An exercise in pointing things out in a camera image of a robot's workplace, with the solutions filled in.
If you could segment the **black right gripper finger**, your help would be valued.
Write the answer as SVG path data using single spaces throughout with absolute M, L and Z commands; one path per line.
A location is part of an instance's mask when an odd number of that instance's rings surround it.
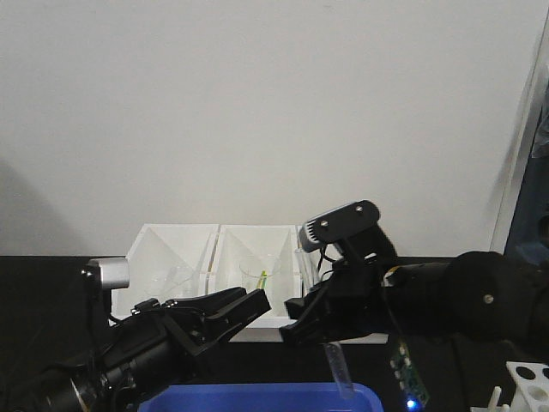
M 329 327 L 325 318 L 300 318 L 280 327 L 279 332 L 286 344 L 318 344 L 328 341 Z
M 285 308 L 291 320 L 312 316 L 326 318 L 333 312 L 329 299 L 329 281 L 319 282 L 304 297 L 293 297 L 286 300 Z

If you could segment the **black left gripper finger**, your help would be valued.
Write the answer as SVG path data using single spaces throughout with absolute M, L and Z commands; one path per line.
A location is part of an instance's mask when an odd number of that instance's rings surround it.
M 226 289 L 206 296 L 204 333 L 210 342 L 229 342 L 271 309 L 266 292 Z
M 167 300 L 160 310 L 160 317 L 176 318 L 178 315 L 219 316 L 231 320 L 249 317 L 244 288 L 235 287 L 203 296 Z

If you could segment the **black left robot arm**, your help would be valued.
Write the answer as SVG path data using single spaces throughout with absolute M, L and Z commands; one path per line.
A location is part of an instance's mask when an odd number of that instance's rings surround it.
M 222 345 L 264 313 L 262 289 L 235 287 L 134 306 L 81 364 L 53 364 L 1 390 L 3 411 L 136 411 L 171 385 L 211 373 Z

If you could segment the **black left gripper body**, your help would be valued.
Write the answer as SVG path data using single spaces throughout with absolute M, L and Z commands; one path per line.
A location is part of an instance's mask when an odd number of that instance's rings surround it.
M 161 306 L 151 299 L 116 328 L 109 347 L 109 380 L 125 376 L 132 382 L 184 382 L 209 374 L 222 342 L 210 342 L 204 317 L 160 317 Z

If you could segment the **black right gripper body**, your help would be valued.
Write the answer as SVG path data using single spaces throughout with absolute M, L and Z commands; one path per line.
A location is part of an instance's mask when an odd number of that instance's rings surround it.
M 327 317 L 324 342 L 368 336 L 376 320 L 382 264 L 397 257 L 395 247 L 380 228 L 372 227 L 334 244 L 340 257 L 331 264 L 331 277 L 323 296 Z

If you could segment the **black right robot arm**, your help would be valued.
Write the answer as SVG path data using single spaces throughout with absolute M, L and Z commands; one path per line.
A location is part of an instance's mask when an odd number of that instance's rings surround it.
M 507 341 L 548 358 L 548 270 L 493 251 L 402 265 L 379 226 L 335 247 L 341 259 L 303 298 L 285 305 L 284 343 L 305 346 L 374 333 Z

